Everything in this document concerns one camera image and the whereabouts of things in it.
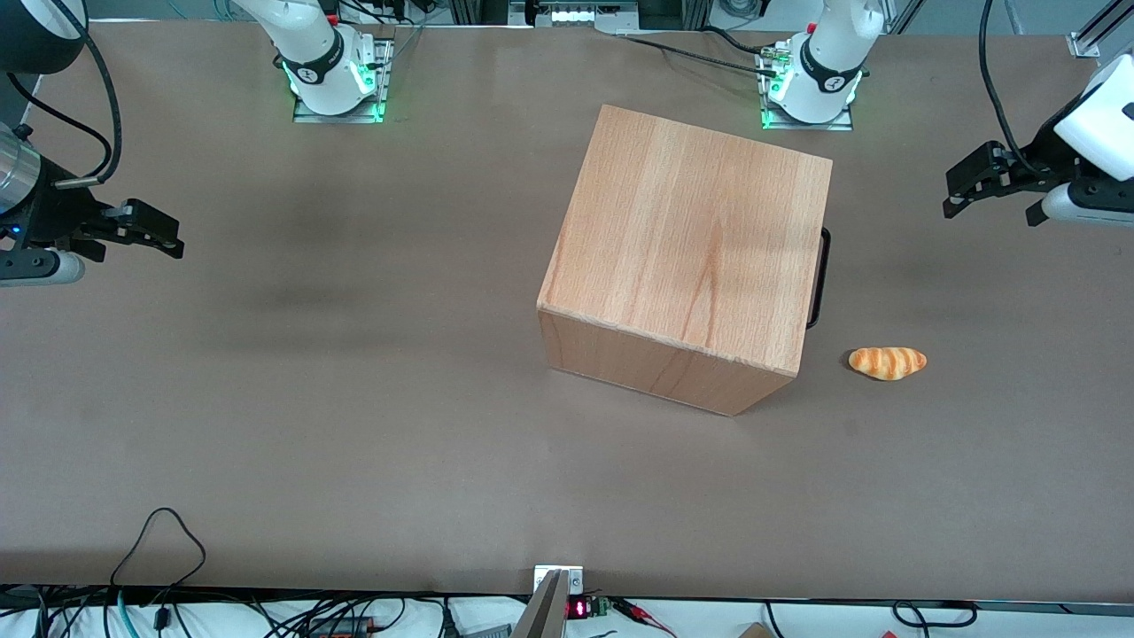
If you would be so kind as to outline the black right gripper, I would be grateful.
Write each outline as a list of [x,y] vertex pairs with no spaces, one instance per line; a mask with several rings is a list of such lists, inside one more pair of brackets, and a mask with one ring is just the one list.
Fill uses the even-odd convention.
[[[90,194],[88,187],[60,190],[54,182],[74,175],[64,168],[42,168],[28,194],[12,206],[12,245],[16,249],[52,246],[68,239],[83,223],[101,218],[110,209]],[[105,226],[105,241],[139,245],[181,260],[185,243],[181,223],[142,199],[125,199],[116,207],[116,222]]]

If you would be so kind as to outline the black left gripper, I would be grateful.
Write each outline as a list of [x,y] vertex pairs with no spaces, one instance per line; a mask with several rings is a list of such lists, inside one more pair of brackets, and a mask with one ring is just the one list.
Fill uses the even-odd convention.
[[1049,192],[1076,176],[1080,153],[1053,131],[1036,131],[1033,141],[1013,151],[1002,143],[984,143],[946,175],[948,197],[943,218],[953,219],[976,202],[1005,197],[1008,192]]

